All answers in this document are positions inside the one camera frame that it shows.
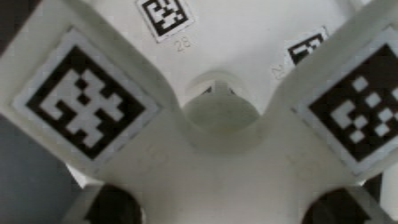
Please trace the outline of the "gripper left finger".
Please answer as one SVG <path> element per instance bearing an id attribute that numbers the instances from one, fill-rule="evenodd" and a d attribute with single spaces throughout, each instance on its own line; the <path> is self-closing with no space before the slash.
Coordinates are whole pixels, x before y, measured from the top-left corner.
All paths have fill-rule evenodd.
<path id="1" fill-rule="evenodd" d="M 87 185 L 61 224 L 144 224 L 135 197 L 114 185 Z"/>

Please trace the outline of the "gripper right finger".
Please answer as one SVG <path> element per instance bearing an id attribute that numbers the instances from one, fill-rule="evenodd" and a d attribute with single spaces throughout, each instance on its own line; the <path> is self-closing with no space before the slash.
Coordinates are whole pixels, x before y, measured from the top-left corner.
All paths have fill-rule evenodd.
<path id="1" fill-rule="evenodd" d="M 381 207 L 384 176 L 329 191 L 313 202 L 301 224 L 386 224 Z"/>

